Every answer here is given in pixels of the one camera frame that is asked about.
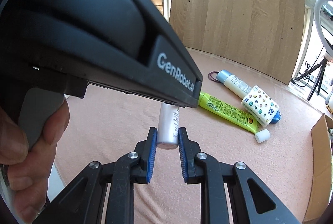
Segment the person's left hand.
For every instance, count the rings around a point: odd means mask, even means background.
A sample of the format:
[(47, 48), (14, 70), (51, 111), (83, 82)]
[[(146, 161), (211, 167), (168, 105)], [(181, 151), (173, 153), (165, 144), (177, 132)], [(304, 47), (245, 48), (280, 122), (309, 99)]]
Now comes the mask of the person's left hand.
[(16, 192), (14, 208), (24, 223), (32, 223), (46, 203), (48, 178), (56, 147), (70, 121), (67, 101), (45, 122), (40, 139), (29, 149), (26, 134), (1, 110), (1, 164)]

